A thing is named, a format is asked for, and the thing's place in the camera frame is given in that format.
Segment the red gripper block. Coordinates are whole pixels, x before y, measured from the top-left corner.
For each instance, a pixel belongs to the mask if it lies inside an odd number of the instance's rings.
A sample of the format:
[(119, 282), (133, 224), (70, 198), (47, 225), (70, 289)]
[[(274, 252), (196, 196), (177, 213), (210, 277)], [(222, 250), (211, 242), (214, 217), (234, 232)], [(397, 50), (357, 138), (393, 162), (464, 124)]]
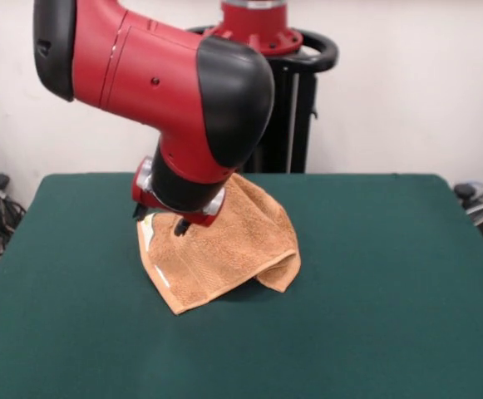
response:
[(210, 226), (221, 211), (225, 182), (200, 184), (177, 175), (161, 156), (147, 156), (140, 164), (131, 185), (136, 202), (132, 218), (143, 220), (151, 209), (179, 215), (174, 234), (181, 237), (192, 224)]

